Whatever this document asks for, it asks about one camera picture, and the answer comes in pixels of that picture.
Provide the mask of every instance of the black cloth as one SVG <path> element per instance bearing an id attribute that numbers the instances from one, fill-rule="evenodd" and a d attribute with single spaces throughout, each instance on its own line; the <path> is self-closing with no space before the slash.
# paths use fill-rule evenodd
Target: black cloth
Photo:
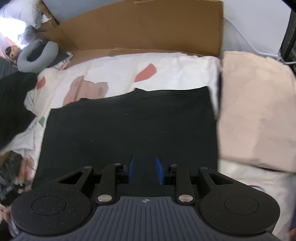
<path id="1" fill-rule="evenodd" d="M 0 223 L 0 237 L 1 241 L 9 241 L 12 239 L 12 236 L 9 232 L 8 224 L 4 220 Z"/>
<path id="2" fill-rule="evenodd" d="M 221 103 L 222 103 L 222 74 L 219 74 L 218 79 L 218 113 L 221 111 Z"/>
<path id="3" fill-rule="evenodd" d="M 137 178 L 162 165 L 217 169 L 216 123 L 207 87 L 82 99 L 51 110 L 33 188 L 83 166 L 95 172 L 135 155 Z"/>
<path id="4" fill-rule="evenodd" d="M 0 57 L 0 80 L 18 71 L 7 59 Z"/>
<path id="5" fill-rule="evenodd" d="M 0 150 L 27 129 L 35 115 L 26 109 L 27 92 L 37 84 L 34 73 L 15 72 L 0 80 Z"/>

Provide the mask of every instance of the pink cloth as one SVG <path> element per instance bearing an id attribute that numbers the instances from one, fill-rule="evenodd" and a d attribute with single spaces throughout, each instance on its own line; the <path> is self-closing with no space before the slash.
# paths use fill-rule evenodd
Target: pink cloth
<path id="1" fill-rule="evenodd" d="M 225 52 L 218 134 L 222 159 L 296 172 L 296 80 L 290 68 Z"/>
<path id="2" fill-rule="evenodd" d="M 108 84 L 106 82 L 93 83 L 84 80 L 84 76 L 76 78 L 71 84 L 70 90 L 64 99 L 63 106 L 79 101 L 82 98 L 101 99 L 106 96 Z"/>

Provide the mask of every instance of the white wall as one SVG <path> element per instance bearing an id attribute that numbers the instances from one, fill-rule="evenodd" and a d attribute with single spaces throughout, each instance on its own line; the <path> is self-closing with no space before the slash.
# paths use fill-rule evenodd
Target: white wall
<path id="1" fill-rule="evenodd" d="M 4 37 L 8 37 L 15 44 L 19 45 L 21 48 L 25 47 L 20 44 L 20 39 L 18 38 L 19 34 L 23 34 L 26 28 L 26 24 L 23 21 L 12 19 L 12 18 L 2 18 L 0 17 L 0 33 Z M 7 43 L 0 43 L 0 47 L 6 45 Z"/>
<path id="2" fill-rule="evenodd" d="M 282 0 L 223 0 L 224 15 L 259 51 L 277 54 L 291 9 Z M 222 50 L 253 52 L 230 23 L 224 21 Z"/>

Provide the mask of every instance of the cardboard flap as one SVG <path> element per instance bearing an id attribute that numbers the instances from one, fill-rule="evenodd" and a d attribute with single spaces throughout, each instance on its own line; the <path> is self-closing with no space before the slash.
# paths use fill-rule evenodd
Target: cardboard flap
<path id="1" fill-rule="evenodd" d="M 163 49 L 219 56 L 223 3 L 125 0 L 74 17 L 47 36 L 69 51 Z"/>

